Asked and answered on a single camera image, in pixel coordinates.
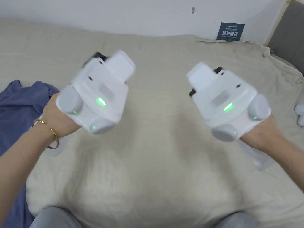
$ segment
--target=dark blue poster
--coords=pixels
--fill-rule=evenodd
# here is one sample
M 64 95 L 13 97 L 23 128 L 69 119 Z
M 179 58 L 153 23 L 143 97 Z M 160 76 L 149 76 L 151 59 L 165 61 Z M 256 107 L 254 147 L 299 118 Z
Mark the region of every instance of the dark blue poster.
M 240 41 L 244 26 L 244 24 L 222 22 L 216 40 L 225 40 L 228 42 Z

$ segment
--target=hand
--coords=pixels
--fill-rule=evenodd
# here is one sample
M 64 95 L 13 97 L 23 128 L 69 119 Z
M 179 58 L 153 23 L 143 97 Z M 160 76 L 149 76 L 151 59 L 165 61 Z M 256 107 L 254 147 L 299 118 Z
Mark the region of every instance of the hand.
M 52 128 L 59 137 L 72 134 L 80 128 L 70 117 L 60 111 L 56 105 L 59 93 L 54 94 L 47 105 L 44 107 L 42 120 L 46 121 L 48 129 Z
M 266 120 L 241 137 L 244 143 L 263 152 L 284 139 L 285 137 L 278 129 L 273 115 L 270 115 Z

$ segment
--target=white earbud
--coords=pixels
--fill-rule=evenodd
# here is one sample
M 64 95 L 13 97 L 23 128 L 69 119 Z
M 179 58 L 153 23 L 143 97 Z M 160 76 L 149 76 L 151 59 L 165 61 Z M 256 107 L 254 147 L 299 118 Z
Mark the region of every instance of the white earbud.
M 300 127 L 304 127 L 304 105 L 297 105 L 295 107 L 295 112 L 297 115 L 300 116 L 300 118 L 298 119 L 298 125 Z

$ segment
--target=forearm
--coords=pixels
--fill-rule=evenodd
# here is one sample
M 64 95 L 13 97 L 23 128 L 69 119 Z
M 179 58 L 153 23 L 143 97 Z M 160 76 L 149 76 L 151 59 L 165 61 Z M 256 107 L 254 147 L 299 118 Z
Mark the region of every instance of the forearm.
M 285 138 L 281 138 L 264 150 L 304 191 L 304 152 Z
M 53 140 L 52 132 L 37 124 L 0 158 L 0 226 L 41 153 Z

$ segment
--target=blue cloth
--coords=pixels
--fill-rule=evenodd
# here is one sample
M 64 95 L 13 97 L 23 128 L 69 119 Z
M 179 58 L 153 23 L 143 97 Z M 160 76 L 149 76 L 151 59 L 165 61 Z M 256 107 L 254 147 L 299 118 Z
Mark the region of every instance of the blue cloth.
M 23 88 L 20 81 L 15 80 L 0 93 L 0 156 L 31 127 L 51 96 L 58 92 L 55 87 L 40 81 Z M 33 220 L 26 203 L 24 186 L 2 227 L 28 228 Z

